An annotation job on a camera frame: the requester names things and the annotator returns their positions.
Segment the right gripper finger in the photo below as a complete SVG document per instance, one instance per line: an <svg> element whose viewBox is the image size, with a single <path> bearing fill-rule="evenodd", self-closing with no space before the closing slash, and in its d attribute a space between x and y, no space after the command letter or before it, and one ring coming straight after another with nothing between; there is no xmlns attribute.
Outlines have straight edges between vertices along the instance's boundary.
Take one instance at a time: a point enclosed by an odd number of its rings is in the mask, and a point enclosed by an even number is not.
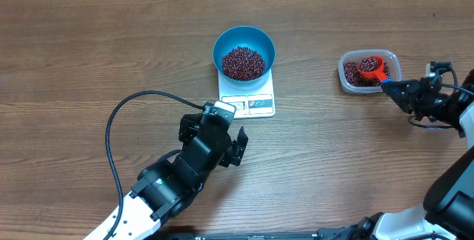
<svg viewBox="0 0 474 240"><path fill-rule="evenodd" d="M421 86L419 80L384 81L382 91L393 101L407 101Z"/></svg>
<svg viewBox="0 0 474 240"><path fill-rule="evenodd" d="M412 113L413 109L410 104L410 98L406 93L392 94L390 98L405 113Z"/></svg>

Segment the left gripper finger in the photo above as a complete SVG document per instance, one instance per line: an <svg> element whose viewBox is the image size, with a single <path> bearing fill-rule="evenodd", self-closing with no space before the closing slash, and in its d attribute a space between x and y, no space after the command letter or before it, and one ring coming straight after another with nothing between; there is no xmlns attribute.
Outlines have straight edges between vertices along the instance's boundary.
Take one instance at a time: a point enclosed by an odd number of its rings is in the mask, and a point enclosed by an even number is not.
<svg viewBox="0 0 474 240"><path fill-rule="evenodd" d="M229 167L230 165L239 166L244 156L248 143L248 136L241 127L236 140L231 141L231 145L225 151L225 154L218 163L222 167Z"/></svg>
<svg viewBox="0 0 474 240"><path fill-rule="evenodd" d="M181 118L178 140L190 143L197 135L202 120L202 114L186 114Z"/></svg>

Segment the red scoop with blue handle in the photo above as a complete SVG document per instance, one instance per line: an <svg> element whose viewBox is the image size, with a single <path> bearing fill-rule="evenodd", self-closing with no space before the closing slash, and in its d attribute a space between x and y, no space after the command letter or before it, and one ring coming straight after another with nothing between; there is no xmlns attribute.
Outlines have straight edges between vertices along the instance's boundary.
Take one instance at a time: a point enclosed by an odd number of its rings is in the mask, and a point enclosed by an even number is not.
<svg viewBox="0 0 474 240"><path fill-rule="evenodd" d="M391 81L384 72L384 60L379 56L368 56L362 59L357 70L363 79L377 79L380 83Z"/></svg>

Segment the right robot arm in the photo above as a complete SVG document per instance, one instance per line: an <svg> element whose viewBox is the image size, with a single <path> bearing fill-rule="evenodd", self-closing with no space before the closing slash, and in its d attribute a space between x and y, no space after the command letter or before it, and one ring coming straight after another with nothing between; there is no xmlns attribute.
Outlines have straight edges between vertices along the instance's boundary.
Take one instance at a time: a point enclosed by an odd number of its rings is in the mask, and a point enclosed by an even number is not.
<svg viewBox="0 0 474 240"><path fill-rule="evenodd" d="M423 201L392 213L376 213L336 234L336 239L473 238L473 74L447 84L435 70L419 80L384 81L382 89L410 121L428 118L454 129L466 150L443 167Z"/></svg>

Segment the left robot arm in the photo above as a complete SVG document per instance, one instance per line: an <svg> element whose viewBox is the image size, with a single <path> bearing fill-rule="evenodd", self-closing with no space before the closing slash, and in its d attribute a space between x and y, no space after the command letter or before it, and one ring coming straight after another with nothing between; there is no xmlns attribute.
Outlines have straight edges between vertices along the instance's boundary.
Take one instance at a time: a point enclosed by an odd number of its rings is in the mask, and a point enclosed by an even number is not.
<svg viewBox="0 0 474 240"><path fill-rule="evenodd" d="M217 166L240 165L248 137L239 130L236 140L230 138L233 117L214 107L209 113L183 116L183 147L174 161L159 159L142 170L124 197L122 214L115 209L85 239L105 239L108 233L111 239L145 239L190 206Z"/></svg>

